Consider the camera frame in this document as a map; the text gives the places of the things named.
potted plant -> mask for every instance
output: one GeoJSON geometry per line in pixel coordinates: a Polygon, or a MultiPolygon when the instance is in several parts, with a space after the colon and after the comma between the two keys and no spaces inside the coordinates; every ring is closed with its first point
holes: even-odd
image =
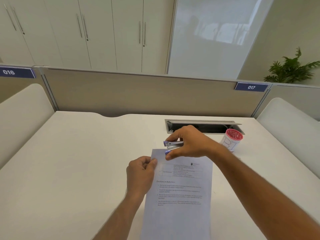
{"type": "Polygon", "coordinates": [[[284,63],[281,65],[279,61],[274,61],[273,65],[270,66],[269,71],[273,75],[266,76],[265,82],[272,83],[295,83],[311,79],[314,73],[312,69],[320,67],[320,61],[309,62],[306,65],[301,65],[298,61],[301,56],[300,47],[297,48],[296,57],[290,59],[286,56],[284,63]]]}

number sign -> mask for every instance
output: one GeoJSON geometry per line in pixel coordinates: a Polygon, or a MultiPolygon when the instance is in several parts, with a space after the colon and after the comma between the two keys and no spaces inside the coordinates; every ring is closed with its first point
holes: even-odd
{"type": "Polygon", "coordinates": [[[242,91],[264,92],[267,87],[268,84],[238,82],[234,89],[242,91]]]}
{"type": "Polygon", "coordinates": [[[0,66],[0,76],[36,78],[35,73],[31,68],[6,67],[6,66],[0,66]]]}

stapler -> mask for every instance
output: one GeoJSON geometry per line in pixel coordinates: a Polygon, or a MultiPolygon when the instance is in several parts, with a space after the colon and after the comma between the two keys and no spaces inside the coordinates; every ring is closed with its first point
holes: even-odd
{"type": "Polygon", "coordinates": [[[183,141],[164,141],[163,144],[168,149],[165,151],[165,154],[167,155],[170,151],[182,147],[183,141]]]}

paper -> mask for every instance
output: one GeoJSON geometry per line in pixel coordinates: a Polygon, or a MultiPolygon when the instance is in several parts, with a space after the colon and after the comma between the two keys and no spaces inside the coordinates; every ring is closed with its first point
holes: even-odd
{"type": "Polygon", "coordinates": [[[207,157],[165,159],[166,149],[153,149],[158,159],[146,194],[141,240],[210,239],[212,161],[207,157]]]}

pink cup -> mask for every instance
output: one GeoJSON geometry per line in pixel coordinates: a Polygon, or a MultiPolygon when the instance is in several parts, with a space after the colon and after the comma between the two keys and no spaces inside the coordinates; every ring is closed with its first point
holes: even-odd
{"type": "Polygon", "coordinates": [[[230,152],[233,152],[242,139],[243,135],[239,131],[236,129],[227,129],[220,144],[228,148],[230,152]]]}

